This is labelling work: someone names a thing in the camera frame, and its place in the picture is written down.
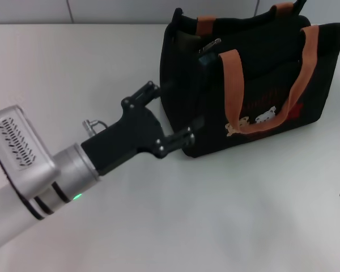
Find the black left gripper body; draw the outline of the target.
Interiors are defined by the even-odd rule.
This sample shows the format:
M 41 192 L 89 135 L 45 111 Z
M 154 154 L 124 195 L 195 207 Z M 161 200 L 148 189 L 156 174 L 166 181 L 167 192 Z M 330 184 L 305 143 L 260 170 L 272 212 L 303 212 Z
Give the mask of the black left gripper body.
M 80 145 L 98 174 L 106 175 L 143 152 L 158 159 L 167 156 L 161 124 L 146 107 L 150 101 L 123 99 L 119 121 Z

